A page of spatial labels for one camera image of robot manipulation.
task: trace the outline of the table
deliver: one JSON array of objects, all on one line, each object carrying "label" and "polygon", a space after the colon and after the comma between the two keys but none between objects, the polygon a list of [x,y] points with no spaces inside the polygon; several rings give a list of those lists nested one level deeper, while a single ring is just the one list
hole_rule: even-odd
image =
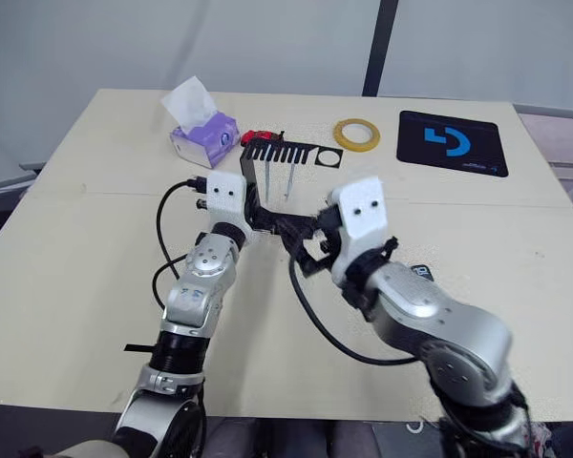
[{"label": "table", "polygon": [[[0,403],[121,411],[148,355],[160,310],[150,280],[163,259],[154,228],[160,196],[207,171],[177,157],[161,91],[100,90],[0,233]],[[270,208],[301,214],[334,186],[369,174],[385,183],[394,258],[428,264],[458,300],[503,318],[515,339],[514,377],[535,420],[573,420],[573,205],[508,103],[214,94],[240,129],[336,146],[337,120],[362,117],[382,134],[339,169],[306,167],[282,197],[272,170]],[[396,160],[401,110],[495,122],[510,175],[466,174]],[[239,171],[237,148],[219,169]],[[313,174],[310,185],[304,174]],[[164,212],[173,256],[207,229],[183,191]],[[434,418],[438,401],[422,364],[386,368],[347,358],[316,331],[287,277],[277,238],[245,249],[225,297],[204,370],[210,415],[406,421]],[[173,279],[165,275],[165,294]],[[340,298],[328,275],[305,289],[326,326],[376,357],[386,348]]]}]

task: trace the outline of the mouse pad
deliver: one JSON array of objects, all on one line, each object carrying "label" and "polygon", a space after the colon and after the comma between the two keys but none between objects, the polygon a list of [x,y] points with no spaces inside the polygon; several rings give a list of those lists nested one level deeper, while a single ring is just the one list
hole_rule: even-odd
[{"label": "mouse pad", "polygon": [[492,122],[401,112],[397,158],[474,174],[508,175],[499,128]]}]

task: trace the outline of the white tissue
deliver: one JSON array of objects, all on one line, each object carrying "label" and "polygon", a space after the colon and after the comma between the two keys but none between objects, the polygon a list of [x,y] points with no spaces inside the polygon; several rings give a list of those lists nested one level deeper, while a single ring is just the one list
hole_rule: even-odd
[{"label": "white tissue", "polygon": [[197,126],[203,126],[217,113],[214,100],[196,77],[191,76],[161,100],[186,134]]}]

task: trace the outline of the yellow tape roll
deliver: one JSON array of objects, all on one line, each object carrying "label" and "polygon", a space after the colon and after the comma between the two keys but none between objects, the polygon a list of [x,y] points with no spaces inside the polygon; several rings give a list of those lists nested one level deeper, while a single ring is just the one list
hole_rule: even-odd
[{"label": "yellow tape roll", "polygon": [[[371,139],[366,141],[365,143],[357,143],[356,141],[348,140],[342,130],[346,126],[350,126],[351,124],[360,124],[362,126],[367,127],[371,131]],[[338,122],[335,124],[333,128],[333,137],[335,141],[337,141],[341,146],[346,148],[347,150],[356,151],[357,153],[364,153],[369,151],[376,146],[380,142],[380,131],[378,128],[371,124],[369,121],[365,119],[359,118],[352,118],[352,119],[344,119],[343,121]]]}]

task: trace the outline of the red object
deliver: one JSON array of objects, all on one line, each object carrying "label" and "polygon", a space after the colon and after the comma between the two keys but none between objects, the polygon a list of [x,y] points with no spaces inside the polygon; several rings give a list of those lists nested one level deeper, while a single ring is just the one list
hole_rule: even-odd
[{"label": "red object", "polygon": [[281,131],[279,134],[275,134],[270,131],[248,131],[244,135],[242,135],[242,139],[240,140],[240,144],[242,146],[246,146],[246,144],[252,140],[253,138],[265,138],[266,140],[278,140],[282,139],[283,134],[285,131]]}]

